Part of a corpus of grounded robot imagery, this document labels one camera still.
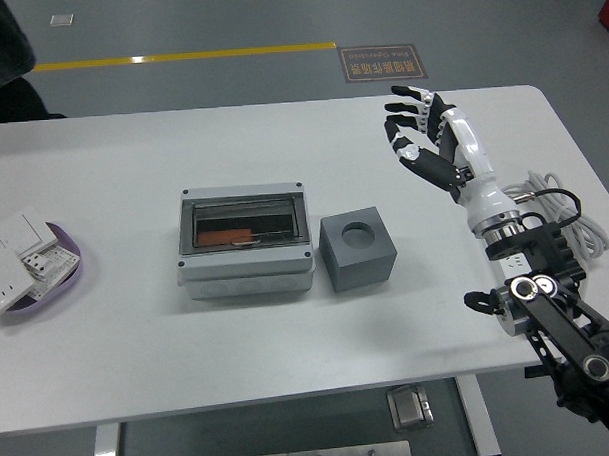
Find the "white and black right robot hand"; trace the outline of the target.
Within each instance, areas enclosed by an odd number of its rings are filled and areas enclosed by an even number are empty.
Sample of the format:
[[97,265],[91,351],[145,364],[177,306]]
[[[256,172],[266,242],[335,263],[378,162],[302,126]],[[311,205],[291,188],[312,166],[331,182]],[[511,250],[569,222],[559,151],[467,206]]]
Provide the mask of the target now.
[[412,86],[391,91],[403,98],[385,106],[384,128],[399,162],[465,207],[475,237],[491,241],[523,231],[516,202],[498,187],[465,113],[433,91]]

